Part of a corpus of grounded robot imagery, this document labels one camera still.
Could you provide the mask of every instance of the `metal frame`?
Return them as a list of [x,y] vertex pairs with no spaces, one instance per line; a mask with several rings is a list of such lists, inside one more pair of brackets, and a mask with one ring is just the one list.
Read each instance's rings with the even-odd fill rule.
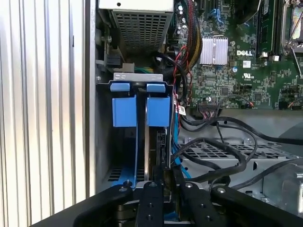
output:
[[86,198],[85,1],[0,7],[0,226]]

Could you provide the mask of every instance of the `black cable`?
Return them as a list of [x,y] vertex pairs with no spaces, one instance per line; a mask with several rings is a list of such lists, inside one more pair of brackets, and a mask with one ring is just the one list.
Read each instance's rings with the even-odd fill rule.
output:
[[221,178],[224,176],[230,176],[233,174],[240,173],[245,170],[246,168],[246,160],[245,157],[235,148],[227,146],[225,144],[222,144],[216,140],[208,139],[208,138],[197,138],[195,140],[190,141],[189,143],[182,146],[172,157],[171,161],[173,162],[178,156],[180,156],[183,152],[190,149],[193,145],[199,144],[201,142],[208,143],[218,149],[221,149],[233,156],[236,157],[236,159],[239,160],[239,163],[236,166],[231,166],[225,169],[219,169],[212,172],[209,172],[207,174],[195,177],[195,178],[188,178],[186,181],[193,181],[193,182],[205,182],[214,180],[216,178]]
[[[205,160],[201,160],[199,158],[196,157],[192,157],[191,155],[189,155],[188,153],[184,152],[182,154],[185,158],[187,158],[188,160],[201,165],[201,166],[206,166],[208,168],[211,168],[213,170],[218,170],[221,169],[221,167],[219,167],[216,163],[213,162],[209,162],[209,161],[205,161]],[[222,177],[222,178],[217,178],[217,181],[221,180],[221,181],[225,181],[225,185],[228,186],[231,183],[231,178],[229,176],[226,177]]]
[[258,130],[252,128],[251,126],[249,126],[248,124],[244,123],[243,121],[240,121],[240,120],[232,118],[232,117],[215,117],[215,118],[210,118],[207,121],[205,121],[205,120],[196,120],[196,121],[192,121],[190,125],[199,126],[198,129],[195,129],[193,131],[201,131],[201,130],[205,129],[207,126],[209,126],[210,124],[212,124],[214,122],[218,122],[218,121],[227,121],[227,122],[235,123],[235,124],[237,124],[237,125],[245,128],[246,130],[252,132],[256,136],[259,136],[260,138],[262,138],[264,140],[267,140],[267,141],[276,142],[276,143],[303,145],[303,140],[288,139],[288,138],[275,138],[275,137],[270,137],[270,136],[264,135],[263,133],[261,133]]
[[219,128],[219,123],[218,123],[218,122],[217,122],[217,124],[216,124],[216,127],[217,127],[217,130],[218,130],[220,139],[221,139],[222,143],[224,143],[223,135],[222,135],[221,130],[220,130],[220,128]]
[[279,169],[287,164],[303,165],[303,158],[295,158],[295,159],[290,159],[290,160],[287,160],[284,162],[277,163],[277,164],[271,166],[270,168],[264,170],[262,173],[258,174],[257,176],[251,178],[250,180],[245,181],[241,184],[235,185],[232,188],[239,190],[241,188],[249,187],[249,186],[255,184],[256,182],[258,182],[259,180],[263,179],[268,174],[273,173],[277,169]]
[[227,128],[227,129],[236,129],[236,130],[240,130],[240,131],[243,131],[243,132],[249,134],[253,138],[253,140],[255,142],[255,146],[254,146],[254,149],[252,150],[252,152],[250,153],[250,155],[248,155],[248,157],[246,159],[246,163],[248,163],[254,157],[254,155],[256,154],[257,149],[258,149],[258,141],[257,141],[257,138],[254,136],[254,134],[252,134],[252,132],[250,132],[244,128],[241,128],[241,127],[228,126],[228,125],[222,125],[222,124],[218,124],[217,127]]
[[156,57],[165,59],[170,64],[177,66],[177,69],[179,70],[179,72],[181,74],[181,78],[182,78],[182,84],[183,84],[183,96],[182,97],[184,99],[187,96],[187,89],[188,89],[188,86],[187,86],[187,77],[186,77],[186,73],[185,73],[184,69],[178,63],[176,63],[175,60],[173,60],[171,57],[167,56],[166,54],[163,54],[163,53],[160,53],[160,52],[156,52],[154,54],[155,54]]

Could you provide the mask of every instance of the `blue plastic latch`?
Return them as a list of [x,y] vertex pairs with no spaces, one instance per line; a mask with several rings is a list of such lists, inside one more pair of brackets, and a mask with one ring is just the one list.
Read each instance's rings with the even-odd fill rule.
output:
[[147,98],[147,125],[155,127],[169,126],[170,97]]
[[112,83],[110,85],[110,91],[130,91],[129,83]]
[[147,84],[146,91],[147,92],[165,93],[165,85],[164,84]]
[[131,98],[113,98],[113,126],[136,127],[137,103],[136,96]]

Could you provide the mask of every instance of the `white label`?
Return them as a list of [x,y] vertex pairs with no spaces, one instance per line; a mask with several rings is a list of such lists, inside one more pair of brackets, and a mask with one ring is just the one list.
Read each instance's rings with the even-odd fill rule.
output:
[[252,56],[251,51],[237,51],[237,56]]
[[179,114],[180,114],[180,115],[184,115],[184,116],[186,116],[185,107],[183,107],[183,106],[179,105]]
[[268,13],[268,9],[269,9],[269,0],[264,0],[263,15]]
[[251,61],[243,61],[243,68],[250,69],[251,68]]
[[254,79],[255,77],[252,76],[250,73],[244,73],[242,78],[243,79]]

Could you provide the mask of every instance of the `sticker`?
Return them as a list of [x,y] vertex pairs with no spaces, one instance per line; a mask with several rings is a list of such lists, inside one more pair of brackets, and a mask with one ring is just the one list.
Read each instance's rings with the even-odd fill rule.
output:
[[179,105],[179,114],[180,114],[180,115],[184,115],[184,116],[186,116],[185,107],[183,107],[183,106]]
[[263,15],[267,14],[268,10],[269,10],[269,0],[264,0]]
[[251,68],[251,61],[243,61],[243,68],[250,69]]

